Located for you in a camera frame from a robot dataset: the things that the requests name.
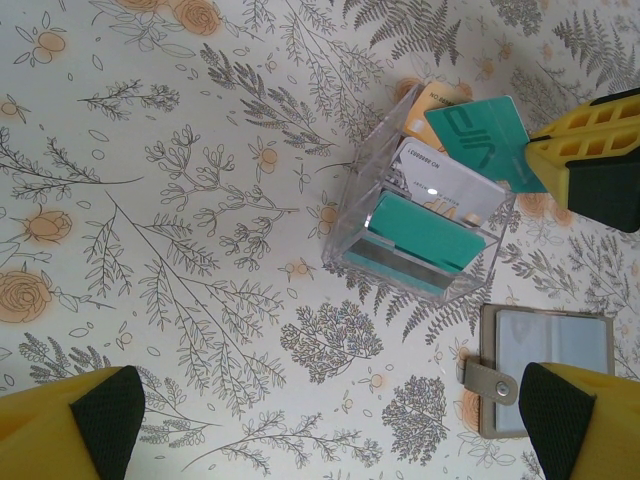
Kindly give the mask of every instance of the clear acrylic box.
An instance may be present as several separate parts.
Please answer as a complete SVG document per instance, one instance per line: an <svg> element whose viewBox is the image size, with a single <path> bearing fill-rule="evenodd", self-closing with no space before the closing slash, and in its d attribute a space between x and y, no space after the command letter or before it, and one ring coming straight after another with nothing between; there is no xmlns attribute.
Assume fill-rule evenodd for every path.
<svg viewBox="0 0 640 480"><path fill-rule="evenodd" d="M322 260L329 270L365 274L374 284L383 283L444 304L487 282L508 228L516 197L505 190L504 202L482 226L464 225L481 235L486 246L458 273L444 271L400 251L392 241L368 229L369 220L383 189L411 199L411 194L398 188L394 181L398 172L392 165L393 154L404 135L403 127L409 110L423 88L422 85L416 85L356 151L338 217L322 253ZM370 261L367 260L365 264L362 261L356 262L355 256L359 259L364 256ZM416 288L414 279L422 284L433 284L435 288Z"/></svg>

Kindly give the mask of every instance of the gray card holder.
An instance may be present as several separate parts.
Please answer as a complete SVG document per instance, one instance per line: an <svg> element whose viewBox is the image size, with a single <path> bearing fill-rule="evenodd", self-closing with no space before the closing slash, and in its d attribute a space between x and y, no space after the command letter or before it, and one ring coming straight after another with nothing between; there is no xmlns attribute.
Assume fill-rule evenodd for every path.
<svg viewBox="0 0 640 480"><path fill-rule="evenodd" d="M484 438L526 437L519 382L530 362L555 362L614 374L613 319L577 312L484 305L480 356L467 360L464 385L480 395Z"/></svg>

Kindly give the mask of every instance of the white card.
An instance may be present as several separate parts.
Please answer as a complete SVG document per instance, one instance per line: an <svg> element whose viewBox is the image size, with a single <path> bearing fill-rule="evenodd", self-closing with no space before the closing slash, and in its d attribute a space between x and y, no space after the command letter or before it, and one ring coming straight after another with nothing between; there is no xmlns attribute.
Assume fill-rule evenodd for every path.
<svg viewBox="0 0 640 480"><path fill-rule="evenodd" d="M482 225L505 200L491 180L414 138L396 151L411 200L457 222Z"/></svg>

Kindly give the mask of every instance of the wallet strap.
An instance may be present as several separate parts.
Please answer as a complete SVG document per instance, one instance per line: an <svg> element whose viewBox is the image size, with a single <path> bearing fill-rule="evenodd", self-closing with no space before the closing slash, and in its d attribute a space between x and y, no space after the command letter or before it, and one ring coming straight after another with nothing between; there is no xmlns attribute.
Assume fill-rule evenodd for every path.
<svg viewBox="0 0 640 480"><path fill-rule="evenodd" d="M512 405L518 398L518 383L513 377L480 365L477 358L466 362L464 386L500 405Z"/></svg>

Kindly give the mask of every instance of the floral patterned surface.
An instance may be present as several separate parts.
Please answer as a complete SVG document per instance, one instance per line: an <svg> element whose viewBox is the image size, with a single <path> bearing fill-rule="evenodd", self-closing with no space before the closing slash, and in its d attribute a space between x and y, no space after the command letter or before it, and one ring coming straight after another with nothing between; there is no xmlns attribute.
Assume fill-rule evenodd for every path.
<svg viewBox="0 0 640 480"><path fill-rule="evenodd" d="M408 86L512 95L534 130L640 85L637 7L226 3L4 6L0 390L138 366L132 479L542 478L527 440L476 433L478 308L605 312L640 380L640 237L522 196L488 285L444 308L320 252Z"/></svg>

